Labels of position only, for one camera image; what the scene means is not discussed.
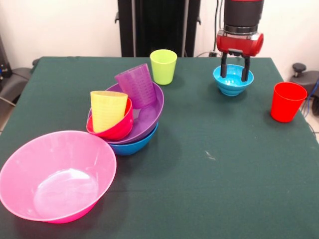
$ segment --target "red cup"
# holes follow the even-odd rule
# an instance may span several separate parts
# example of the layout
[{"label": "red cup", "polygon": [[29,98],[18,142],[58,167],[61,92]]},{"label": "red cup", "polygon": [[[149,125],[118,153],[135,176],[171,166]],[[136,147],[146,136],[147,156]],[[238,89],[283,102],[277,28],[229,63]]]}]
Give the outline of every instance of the red cup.
[{"label": "red cup", "polygon": [[274,88],[271,116],[282,123],[291,122],[306,97],[307,91],[301,85],[292,82],[278,83]]},{"label": "red cup", "polygon": [[95,136],[109,139],[109,140],[120,140],[127,136],[132,128],[133,128],[133,105],[131,99],[128,98],[126,102],[126,108],[125,108],[125,115],[124,118],[118,122],[113,127],[103,131],[95,133],[93,131],[93,122],[92,122],[92,116],[88,118],[88,121],[86,122],[86,130]]}]

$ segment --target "black knob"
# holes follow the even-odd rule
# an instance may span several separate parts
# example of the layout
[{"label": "black knob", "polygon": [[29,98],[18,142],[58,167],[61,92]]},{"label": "black knob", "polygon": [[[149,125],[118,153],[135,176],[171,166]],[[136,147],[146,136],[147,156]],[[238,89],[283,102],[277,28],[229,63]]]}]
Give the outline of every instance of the black knob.
[{"label": "black knob", "polygon": [[296,73],[302,73],[303,71],[305,71],[307,69],[306,65],[302,64],[302,63],[295,63],[293,65],[293,69]]}]

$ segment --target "blue bowl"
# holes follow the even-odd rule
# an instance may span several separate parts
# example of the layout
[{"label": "blue bowl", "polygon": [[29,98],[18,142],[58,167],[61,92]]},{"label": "blue bowl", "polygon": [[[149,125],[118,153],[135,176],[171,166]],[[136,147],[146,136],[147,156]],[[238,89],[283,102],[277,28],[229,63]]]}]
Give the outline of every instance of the blue bowl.
[{"label": "blue bowl", "polygon": [[110,144],[110,146],[116,155],[122,155],[122,156],[132,155],[140,151],[142,148],[144,148],[144,146],[150,141],[150,139],[155,134],[158,126],[159,126],[159,123],[156,124],[155,128],[150,132],[148,136],[146,136],[140,141],[137,141],[135,143],[128,143],[128,144]]},{"label": "blue bowl", "polygon": [[248,74],[248,80],[241,81],[241,75],[244,67],[238,65],[227,65],[227,76],[220,76],[220,66],[214,70],[213,76],[216,79],[220,91],[227,96],[237,96],[242,93],[253,81],[254,75],[251,71]]}]

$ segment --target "green cup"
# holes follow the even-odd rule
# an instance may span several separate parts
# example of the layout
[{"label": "green cup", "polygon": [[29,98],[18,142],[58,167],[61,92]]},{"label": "green cup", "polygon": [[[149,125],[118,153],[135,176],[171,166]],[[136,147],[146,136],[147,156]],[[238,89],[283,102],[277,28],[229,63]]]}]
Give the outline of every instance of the green cup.
[{"label": "green cup", "polygon": [[168,85],[172,82],[177,55],[170,50],[156,50],[150,55],[153,78],[159,85]]}]

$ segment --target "plastic cup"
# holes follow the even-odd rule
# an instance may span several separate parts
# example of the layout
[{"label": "plastic cup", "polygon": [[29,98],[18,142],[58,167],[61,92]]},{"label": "plastic cup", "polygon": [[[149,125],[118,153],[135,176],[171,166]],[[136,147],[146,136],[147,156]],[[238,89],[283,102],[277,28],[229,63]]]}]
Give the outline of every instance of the plastic cup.
[{"label": "plastic cup", "polygon": [[156,94],[147,64],[115,76],[122,91],[132,100],[133,109],[141,109],[156,101]]},{"label": "plastic cup", "polygon": [[150,55],[154,81],[168,85],[173,81],[177,55],[170,50],[156,50]]},{"label": "plastic cup", "polygon": [[93,131],[102,132],[124,117],[128,95],[113,91],[92,91],[91,108]]},{"label": "plastic cup", "polygon": [[271,116],[282,123],[291,122],[306,97],[305,88],[296,83],[280,82],[276,84]]}]

